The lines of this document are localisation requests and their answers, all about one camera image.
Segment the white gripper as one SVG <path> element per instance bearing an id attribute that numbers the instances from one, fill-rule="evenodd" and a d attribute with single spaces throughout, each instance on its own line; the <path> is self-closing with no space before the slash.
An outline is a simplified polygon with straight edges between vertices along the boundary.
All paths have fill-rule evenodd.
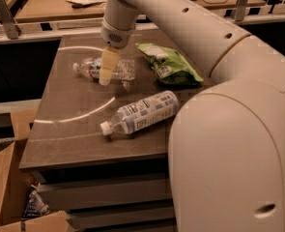
<path id="1" fill-rule="evenodd" d="M 114 28 L 105 20 L 102 22 L 100 34 L 102 39 L 110 46 L 102 51 L 100 85 L 107 86 L 110 83 L 120 57 L 118 49 L 122 49 L 128 45 L 132 33 L 132 29 L 121 30 Z"/>

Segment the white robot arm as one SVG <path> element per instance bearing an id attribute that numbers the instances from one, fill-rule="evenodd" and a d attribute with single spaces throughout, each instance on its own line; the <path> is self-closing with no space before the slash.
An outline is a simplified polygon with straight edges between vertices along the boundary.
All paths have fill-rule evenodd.
<path id="1" fill-rule="evenodd" d="M 108 0 L 103 35 L 140 13 L 214 84 L 170 130 L 178 232 L 285 232 L 285 56 L 188 0 Z"/>

